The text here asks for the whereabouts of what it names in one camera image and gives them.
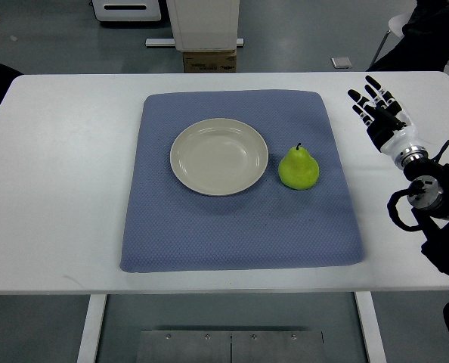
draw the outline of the cardboard box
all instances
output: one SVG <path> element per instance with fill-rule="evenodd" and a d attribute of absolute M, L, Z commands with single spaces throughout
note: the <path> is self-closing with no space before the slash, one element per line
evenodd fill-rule
<path fill-rule="evenodd" d="M 185 73 L 236 73 L 237 51 L 184 51 Z"/>

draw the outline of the metal plate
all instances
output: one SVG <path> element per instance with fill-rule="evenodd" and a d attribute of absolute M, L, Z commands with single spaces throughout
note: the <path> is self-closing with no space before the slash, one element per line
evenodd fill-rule
<path fill-rule="evenodd" d="M 321 363 L 317 331 L 143 330 L 137 363 Z"/>
<path fill-rule="evenodd" d="M 230 363 L 230 333 L 143 330 L 137 363 Z"/>

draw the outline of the pear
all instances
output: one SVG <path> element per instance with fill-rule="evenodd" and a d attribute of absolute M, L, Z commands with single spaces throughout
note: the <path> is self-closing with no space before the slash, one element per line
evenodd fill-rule
<path fill-rule="evenodd" d="M 282 183 L 297 190 L 309 189 L 319 176 L 317 161 L 300 145 L 292 147 L 278 165 Z"/>

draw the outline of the robot finger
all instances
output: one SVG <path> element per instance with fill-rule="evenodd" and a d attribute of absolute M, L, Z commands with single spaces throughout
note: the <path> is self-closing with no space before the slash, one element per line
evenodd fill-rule
<path fill-rule="evenodd" d="M 384 89 L 379 82 L 377 82 L 373 77 L 366 76 L 366 81 L 370 83 L 371 86 L 373 86 L 377 92 L 384 98 L 384 101 L 386 101 L 387 105 L 390 105 L 392 102 L 396 101 L 394 96 L 389 92 L 388 90 Z"/>
<path fill-rule="evenodd" d="M 368 114 L 374 113 L 376 109 L 376 104 L 374 103 L 374 101 L 369 100 L 369 98 L 364 97 L 354 89 L 349 89 L 347 94 L 355 101 L 356 104 L 361 106 Z"/>
<path fill-rule="evenodd" d="M 370 118 L 369 114 L 366 111 L 362 110 L 358 105 L 352 106 L 352 109 L 356 112 L 357 115 L 362 119 L 362 122 L 365 126 L 369 127 L 371 123 L 373 123 L 373 119 Z"/>
<path fill-rule="evenodd" d="M 374 103 L 377 106 L 380 106 L 382 108 L 386 108 L 388 105 L 384 99 L 377 94 L 377 92 L 372 88 L 370 85 L 365 85 L 364 88 L 366 89 L 367 93 L 373 98 Z"/>

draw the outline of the white chair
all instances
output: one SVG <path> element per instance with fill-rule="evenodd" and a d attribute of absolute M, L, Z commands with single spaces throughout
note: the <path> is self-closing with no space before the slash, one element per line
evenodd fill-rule
<path fill-rule="evenodd" d="M 374 59 L 373 59 L 372 63 L 370 64 L 371 66 L 374 63 L 376 63 L 376 59 L 379 56 L 379 53 L 381 52 L 381 49 L 384 46 L 384 43 L 386 42 L 386 39 L 388 38 L 389 33 L 393 32 L 399 39 L 404 36 L 403 26 L 411 18 L 411 14 L 412 14 L 412 12 L 396 15 L 395 17 L 392 17 L 391 20 L 389 20 L 389 30 L 384 35 L 384 38 L 382 38 L 379 49 L 377 49 L 376 55 L 374 55 Z"/>

